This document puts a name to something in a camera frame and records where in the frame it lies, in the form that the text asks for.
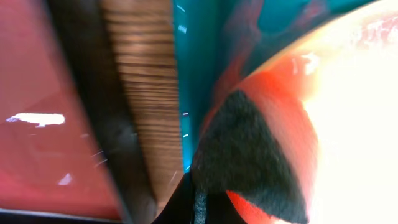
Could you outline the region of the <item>yellow-green plate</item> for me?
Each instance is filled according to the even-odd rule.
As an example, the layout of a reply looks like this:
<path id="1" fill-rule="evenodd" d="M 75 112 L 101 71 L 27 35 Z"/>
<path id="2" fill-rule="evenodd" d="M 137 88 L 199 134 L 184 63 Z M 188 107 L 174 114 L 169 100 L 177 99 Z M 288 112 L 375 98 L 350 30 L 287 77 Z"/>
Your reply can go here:
<path id="1" fill-rule="evenodd" d="M 248 76 L 216 81 L 203 133 L 241 90 L 263 115 L 307 223 L 397 222 L 397 2 L 370 1 L 316 26 Z M 246 223 L 291 223 L 225 192 Z"/>

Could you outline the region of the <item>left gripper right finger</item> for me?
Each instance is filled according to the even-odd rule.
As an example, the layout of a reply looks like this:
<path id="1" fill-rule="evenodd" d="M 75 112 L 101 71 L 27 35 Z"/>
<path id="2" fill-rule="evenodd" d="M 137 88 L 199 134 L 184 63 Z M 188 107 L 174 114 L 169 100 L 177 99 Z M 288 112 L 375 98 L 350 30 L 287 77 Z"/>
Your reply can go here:
<path id="1" fill-rule="evenodd" d="M 246 224 L 225 192 L 208 194 L 206 224 Z"/>

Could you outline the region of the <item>dark teal sponge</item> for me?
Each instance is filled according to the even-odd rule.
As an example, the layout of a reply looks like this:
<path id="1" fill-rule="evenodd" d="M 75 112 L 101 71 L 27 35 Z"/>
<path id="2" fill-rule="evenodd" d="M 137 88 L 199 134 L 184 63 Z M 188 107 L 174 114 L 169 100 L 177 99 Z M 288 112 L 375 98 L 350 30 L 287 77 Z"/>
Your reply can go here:
<path id="1" fill-rule="evenodd" d="M 215 113 L 198 143 L 191 173 L 202 192 L 230 191 L 272 217 L 308 222 L 296 174 L 263 115 L 241 90 Z"/>

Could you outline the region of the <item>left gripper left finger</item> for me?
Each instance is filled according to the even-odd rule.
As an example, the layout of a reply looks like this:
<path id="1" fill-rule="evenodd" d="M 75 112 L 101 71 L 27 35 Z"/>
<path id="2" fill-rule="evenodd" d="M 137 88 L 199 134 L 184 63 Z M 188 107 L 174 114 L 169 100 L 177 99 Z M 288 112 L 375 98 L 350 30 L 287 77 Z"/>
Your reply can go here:
<path id="1" fill-rule="evenodd" d="M 152 224 L 191 224 L 194 219 L 195 187 L 185 173 L 160 215 Z"/>

